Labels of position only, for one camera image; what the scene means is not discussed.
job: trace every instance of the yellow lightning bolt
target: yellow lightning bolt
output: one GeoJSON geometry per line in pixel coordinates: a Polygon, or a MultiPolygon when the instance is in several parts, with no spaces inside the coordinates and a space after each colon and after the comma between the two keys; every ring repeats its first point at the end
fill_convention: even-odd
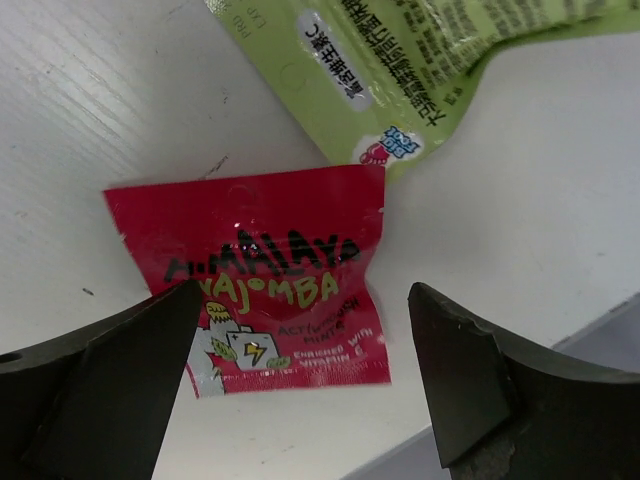
{"type": "Polygon", "coordinates": [[[267,351],[266,348],[262,348],[257,343],[252,342],[252,343],[244,344],[244,354],[245,356],[253,355],[253,360],[251,361],[251,365],[254,367],[258,364],[258,362],[264,355],[264,352],[266,351],[267,351]]]}

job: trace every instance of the green wrapper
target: green wrapper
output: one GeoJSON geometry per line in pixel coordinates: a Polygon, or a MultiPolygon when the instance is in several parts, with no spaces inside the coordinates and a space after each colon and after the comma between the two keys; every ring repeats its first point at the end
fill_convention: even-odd
{"type": "Polygon", "coordinates": [[[333,164],[401,175],[502,48],[640,28],[640,0],[206,0],[333,164]]]}

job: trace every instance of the white table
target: white table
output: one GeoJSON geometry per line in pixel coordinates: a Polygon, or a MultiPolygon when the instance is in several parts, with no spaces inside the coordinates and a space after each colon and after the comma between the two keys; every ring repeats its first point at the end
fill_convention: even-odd
{"type": "MultiPolygon", "coordinates": [[[[154,478],[336,479],[423,432],[414,281],[547,346],[639,291],[639,41],[501,55],[389,188],[368,278],[392,387],[196,401],[185,377],[154,478]]],[[[0,351],[147,296],[105,187],[325,164],[201,0],[0,3],[0,158],[0,351]]]]}

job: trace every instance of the red wrapper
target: red wrapper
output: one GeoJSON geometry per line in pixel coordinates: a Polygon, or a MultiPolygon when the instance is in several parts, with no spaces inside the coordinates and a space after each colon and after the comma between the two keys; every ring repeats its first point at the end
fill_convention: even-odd
{"type": "Polygon", "coordinates": [[[364,275],[384,168],[344,166],[105,192],[151,293],[194,277],[197,396],[389,382],[364,275]]]}

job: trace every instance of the plastic wrapper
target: plastic wrapper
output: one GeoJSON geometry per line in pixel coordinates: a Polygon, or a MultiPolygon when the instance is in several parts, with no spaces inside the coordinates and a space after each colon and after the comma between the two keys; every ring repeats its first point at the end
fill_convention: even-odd
{"type": "Polygon", "coordinates": [[[153,294],[199,280],[197,396],[389,382],[364,281],[384,175],[352,165],[105,192],[153,294]]]}
{"type": "Polygon", "coordinates": [[[206,0],[334,164],[387,178],[442,145],[487,60],[640,28],[638,0],[206,0]]]}

